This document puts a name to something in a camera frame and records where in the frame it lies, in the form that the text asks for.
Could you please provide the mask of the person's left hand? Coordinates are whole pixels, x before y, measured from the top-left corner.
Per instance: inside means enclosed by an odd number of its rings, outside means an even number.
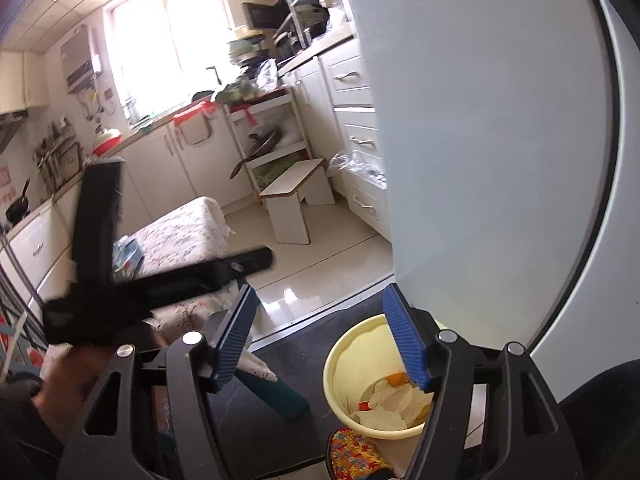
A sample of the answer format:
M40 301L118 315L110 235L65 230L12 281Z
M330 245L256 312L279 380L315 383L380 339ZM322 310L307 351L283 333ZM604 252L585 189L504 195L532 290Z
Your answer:
M31 396L29 442L58 460L89 393L116 354L117 346L73 346L53 365L48 379Z

